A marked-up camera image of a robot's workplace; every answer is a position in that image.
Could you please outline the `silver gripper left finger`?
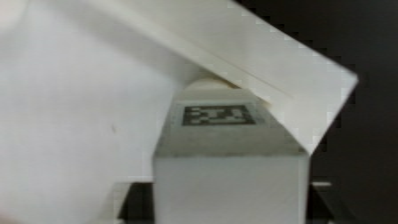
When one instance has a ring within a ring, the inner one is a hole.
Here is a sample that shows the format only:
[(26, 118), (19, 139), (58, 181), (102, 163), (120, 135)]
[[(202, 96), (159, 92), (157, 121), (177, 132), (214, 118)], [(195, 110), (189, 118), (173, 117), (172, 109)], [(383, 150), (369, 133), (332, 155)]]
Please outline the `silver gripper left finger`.
[(117, 224), (154, 224), (152, 183), (122, 183), (118, 187)]

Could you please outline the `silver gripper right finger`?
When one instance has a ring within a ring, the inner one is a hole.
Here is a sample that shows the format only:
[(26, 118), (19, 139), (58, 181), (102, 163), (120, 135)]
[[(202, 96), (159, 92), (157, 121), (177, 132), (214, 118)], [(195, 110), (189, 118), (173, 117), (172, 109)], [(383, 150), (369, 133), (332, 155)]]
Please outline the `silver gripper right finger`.
[(307, 224), (355, 224), (355, 216), (326, 181), (314, 181), (308, 185)]

